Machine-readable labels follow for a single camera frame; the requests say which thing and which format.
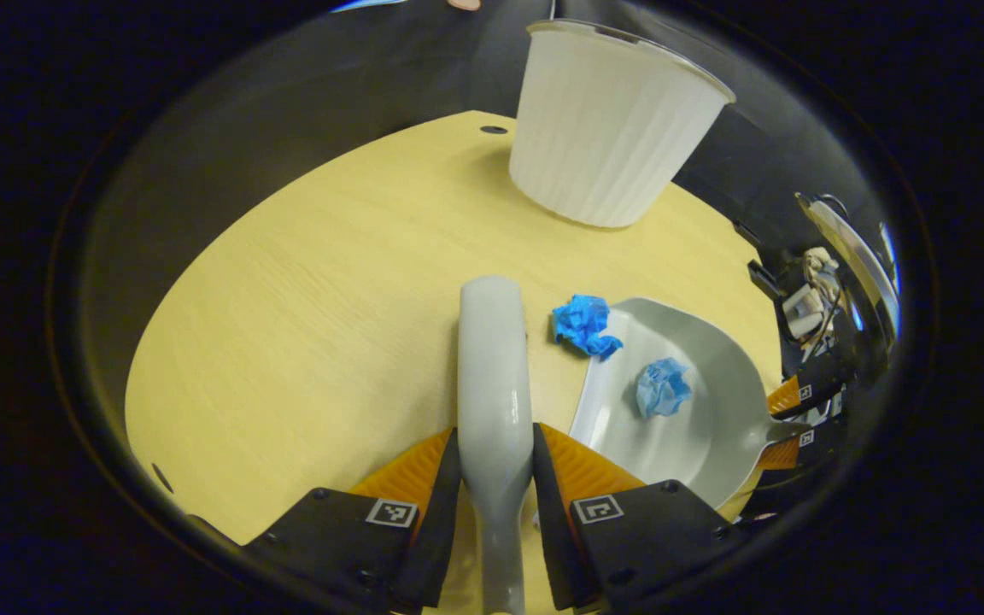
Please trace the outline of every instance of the black background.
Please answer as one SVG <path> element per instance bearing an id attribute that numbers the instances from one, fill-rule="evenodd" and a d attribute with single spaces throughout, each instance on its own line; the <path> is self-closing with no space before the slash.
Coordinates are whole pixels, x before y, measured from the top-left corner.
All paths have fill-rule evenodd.
<path id="1" fill-rule="evenodd" d="M 59 210 L 118 118 L 315 4 L 11 4 L 0 3 L 0 612 L 266 612 L 147 525 L 87 458 L 51 382 L 40 304 Z M 984 612 L 984 3 L 710 7 L 882 137 L 925 210 L 944 296 L 918 420 L 862 471 L 830 530 L 710 608 Z"/>

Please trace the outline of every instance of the blue crumpled paper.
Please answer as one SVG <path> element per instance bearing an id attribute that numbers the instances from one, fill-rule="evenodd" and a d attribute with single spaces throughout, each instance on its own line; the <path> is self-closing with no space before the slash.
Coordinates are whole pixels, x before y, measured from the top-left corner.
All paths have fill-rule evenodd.
<path id="1" fill-rule="evenodd" d="M 565 338 L 591 357 L 597 355 L 601 359 L 609 358 L 610 354 L 622 346 L 621 340 L 613 335 L 598 335 L 605 330 L 606 316 L 609 315 L 610 307 L 602 297 L 571 296 L 567 305 L 553 311 L 553 339 L 559 343 L 561 338 Z"/>
<path id="2" fill-rule="evenodd" d="M 636 379 L 636 409 L 641 417 L 669 417 L 678 412 L 678 406 L 694 394 L 682 380 L 686 369 L 672 358 L 659 359 L 645 367 Z"/>

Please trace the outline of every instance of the white paper cup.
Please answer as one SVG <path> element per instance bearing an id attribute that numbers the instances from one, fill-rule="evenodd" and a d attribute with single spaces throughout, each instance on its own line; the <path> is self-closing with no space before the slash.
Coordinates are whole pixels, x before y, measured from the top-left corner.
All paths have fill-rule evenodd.
<path id="1" fill-rule="evenodd" d="M 593 226 L 640 220 L 735 94 L 639 36 L 577 20 L 530 25 L 511 178 Z"/>

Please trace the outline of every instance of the tabletop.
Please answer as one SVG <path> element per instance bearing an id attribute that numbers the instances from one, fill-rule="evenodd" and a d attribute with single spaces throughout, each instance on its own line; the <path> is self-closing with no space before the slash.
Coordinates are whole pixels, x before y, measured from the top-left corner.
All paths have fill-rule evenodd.
<path id="1" fill-rule="evenodd" d="M 587 360 L 552 342 L 549 315 L 577 293 L 710 320 L 753 359 L 763 393 L 780 385 L 776 313 L 747 272 L 757 252 L 727 219 L 675 184 L 625 229 L 559 218 L 511 182 L 514 128 L 467 112 L 363 145 L 251 209 L 184 270 L 126 388 L 132 452 L 180 509 L 245 544 L 313 487 L 349 489 L 456 425 L 460 287 L 490 273 L 522 288 L 534 420 L 563 432 Z M 535 510 L 531 486 L 524 520 Z M 553 612 L 540 535 L 524 525 L 527 607 Z M 438 611 L 475 612 L 474 541 L 462 489 Z"/>

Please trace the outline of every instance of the wooden table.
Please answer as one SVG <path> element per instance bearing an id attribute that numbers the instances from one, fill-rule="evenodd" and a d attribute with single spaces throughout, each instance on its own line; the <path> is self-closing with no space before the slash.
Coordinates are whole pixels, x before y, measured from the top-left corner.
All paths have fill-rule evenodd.
<path id="1" fill-rule="evenodd" d="M 364 145 L 276 192 L 192 262 L 126 388 L 132 451 L 160 488 L 161 468 L 185 513 L 245 544 L 312 487 L 349 489 L 453 425 L 458 292 L 487 273 L 522 287 L 534 420 L 563 432 L 587 361 L 551 342 L 549 313 L 573 293 L 699 315 L 741 344 L 766 393 L 780 384 L 776 316 L 747 275 L 757 254 L 721 214 L 671 184 L 628 229 L 555 217 L 507 174 L 514 127 L 469 112 Z M 524 518 L 535 510 L 531 487 Z M 473 541 L 462 493 L 443 612 L 479 608 Z M 553 611 L 530 523 L 524 557 L 528 610 Z"/>

